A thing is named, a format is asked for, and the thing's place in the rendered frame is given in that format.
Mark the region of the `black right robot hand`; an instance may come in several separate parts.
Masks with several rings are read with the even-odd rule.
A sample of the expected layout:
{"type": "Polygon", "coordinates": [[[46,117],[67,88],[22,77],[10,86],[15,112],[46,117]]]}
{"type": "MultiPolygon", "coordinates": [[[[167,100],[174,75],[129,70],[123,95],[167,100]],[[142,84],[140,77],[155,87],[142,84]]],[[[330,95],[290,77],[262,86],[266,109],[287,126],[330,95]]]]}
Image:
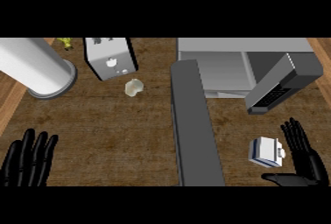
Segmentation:
{"type": "Polygon", "coordinates": [[[312,148],[300,122],[290,118],[281,125],[291,151],[296,173],[265,173],[262,179],[279,186],[328,187],[330,179],[324,161],[312,148]]]}

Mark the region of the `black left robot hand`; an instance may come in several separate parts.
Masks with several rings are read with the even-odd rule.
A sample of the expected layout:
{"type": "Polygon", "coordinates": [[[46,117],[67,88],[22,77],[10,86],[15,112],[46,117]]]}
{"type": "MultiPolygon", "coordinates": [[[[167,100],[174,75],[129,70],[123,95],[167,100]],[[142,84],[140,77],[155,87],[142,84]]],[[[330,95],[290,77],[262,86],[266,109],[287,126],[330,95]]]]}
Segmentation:
{"type": "Polygon", "coordinates": [[[10,143],[0,168],[0,186],[44,187],[52,168],[58,135],[28,129],[21,140],[10,143]]]}

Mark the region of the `white blue milk carton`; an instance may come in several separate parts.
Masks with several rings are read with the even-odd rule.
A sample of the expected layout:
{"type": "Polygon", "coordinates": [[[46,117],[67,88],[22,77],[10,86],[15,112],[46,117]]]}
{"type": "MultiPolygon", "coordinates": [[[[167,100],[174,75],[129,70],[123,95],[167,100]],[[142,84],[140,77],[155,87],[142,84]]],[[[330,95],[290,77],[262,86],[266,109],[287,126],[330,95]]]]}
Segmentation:
{"type": "Polygon", "coordinates": [[[248,160],[266,168],[281,167],[285,149],[276,138],[257,137],[250,142],[248,160]]]}

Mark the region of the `dark grey microwave door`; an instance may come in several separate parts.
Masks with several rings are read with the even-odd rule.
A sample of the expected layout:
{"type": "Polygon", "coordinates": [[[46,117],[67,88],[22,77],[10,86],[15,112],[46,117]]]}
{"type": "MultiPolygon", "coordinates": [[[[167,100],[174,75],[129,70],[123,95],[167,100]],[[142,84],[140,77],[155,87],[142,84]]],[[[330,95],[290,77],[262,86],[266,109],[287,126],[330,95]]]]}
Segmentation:
{"type": "Polygon", "coordinates": [[[225,186],[202,80],[195,59],[170,67],[170,105],[179,186],[225,186]]]}

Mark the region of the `grey microwave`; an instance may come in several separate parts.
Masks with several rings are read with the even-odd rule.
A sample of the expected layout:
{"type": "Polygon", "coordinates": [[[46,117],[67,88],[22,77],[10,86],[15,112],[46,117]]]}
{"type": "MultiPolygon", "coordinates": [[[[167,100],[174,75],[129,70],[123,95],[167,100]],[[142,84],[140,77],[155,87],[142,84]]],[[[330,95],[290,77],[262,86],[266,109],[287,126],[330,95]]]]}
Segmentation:
{"type": "Polygon", "coordinates": [[[195,60],[208,98],[242,98],[267,113],[322,75],[304,38],[177,38],[177,59],[195,60]]]}

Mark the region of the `white cylindrical appliance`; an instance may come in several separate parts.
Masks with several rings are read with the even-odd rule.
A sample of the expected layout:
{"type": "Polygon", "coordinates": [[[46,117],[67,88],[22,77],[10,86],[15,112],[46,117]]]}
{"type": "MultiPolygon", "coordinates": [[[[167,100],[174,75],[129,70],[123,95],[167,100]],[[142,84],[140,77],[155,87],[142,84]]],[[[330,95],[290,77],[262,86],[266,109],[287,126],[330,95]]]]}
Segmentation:
{"type": "Polygon", "coordinates": [[[43,38],[0,38],[0,70],[41,100],[58,98],[72,88],[78,70],[43,38]]]}

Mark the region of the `pale garlic bulb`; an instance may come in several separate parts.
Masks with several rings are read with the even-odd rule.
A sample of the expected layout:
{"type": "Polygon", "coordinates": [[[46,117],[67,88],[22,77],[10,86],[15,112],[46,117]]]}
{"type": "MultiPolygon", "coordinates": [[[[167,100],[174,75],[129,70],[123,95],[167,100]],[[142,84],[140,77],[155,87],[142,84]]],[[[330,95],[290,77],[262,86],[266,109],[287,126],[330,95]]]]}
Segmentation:
{"type": "Polygon", "coordinates": [[[127,96],[133,97],[142,91],[143,91],[143,83],[139,79],[133,79],[126,83],[124,93],[127,96]]]}

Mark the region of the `white box appliance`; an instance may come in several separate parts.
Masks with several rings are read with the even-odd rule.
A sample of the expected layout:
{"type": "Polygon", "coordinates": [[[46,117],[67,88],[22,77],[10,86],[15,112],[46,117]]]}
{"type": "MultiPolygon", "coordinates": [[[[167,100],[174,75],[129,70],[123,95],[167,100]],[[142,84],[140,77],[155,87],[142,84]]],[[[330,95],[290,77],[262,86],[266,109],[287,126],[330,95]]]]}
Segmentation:
{"type": "Polygon", "coordinates": [[[84,59],[100,81],[139,70],[130,38],[83,38],[84,59]]]}

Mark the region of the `yellow green vegetable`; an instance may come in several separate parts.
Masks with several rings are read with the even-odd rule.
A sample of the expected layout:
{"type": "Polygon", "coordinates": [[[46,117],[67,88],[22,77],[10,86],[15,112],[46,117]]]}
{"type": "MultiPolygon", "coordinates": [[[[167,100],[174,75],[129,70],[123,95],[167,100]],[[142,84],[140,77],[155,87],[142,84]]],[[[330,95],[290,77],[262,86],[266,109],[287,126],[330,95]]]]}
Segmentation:
{"type": "Polygon", "coordinates": [[[64,43],[65,50],[68,51],[72,48],[72,45],[71,45],[72,38],[56,38],[56,40],[64,43]]]}

